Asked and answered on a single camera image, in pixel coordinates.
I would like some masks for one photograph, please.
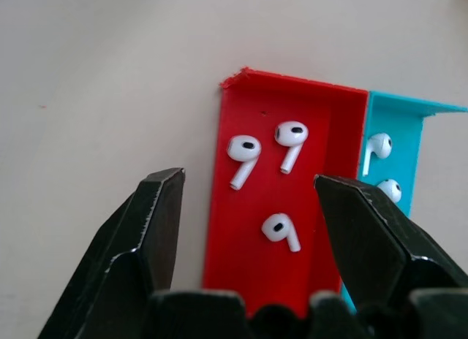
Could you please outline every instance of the white earbud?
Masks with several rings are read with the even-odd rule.
[[[383,190],[387,197],[395,204],[401,199],[401,187],[395,180],[384,180],[377,187]]]
[[[306,125],[297,121],[283,122],[276,127],[276,141],[280,145],[290,147],[281,165],[281,172],[285,174],[291,172],[308,135],[309,130]]]
[[[369,174],[371,165],[371,155],[375,153],[377,158],[386,159],[392,151],[392,139],[386,133],[375,134],[369,138],[366,144],[366,154],[364,156],[363,176]]]
[[[279,242],[286,238],[287,244],[293,253],[301,249],[294,224],[285,213],[275,213],[268,217],[267,220],[263,222],[262,232],[272,242]]]
[[[260,151],[262,151],[262,145],[255,137],[242,135],[231,138],[227,147],[227,155],[243,163],[230,182],[232,189],[238,191],[242,188],[257,163]]]

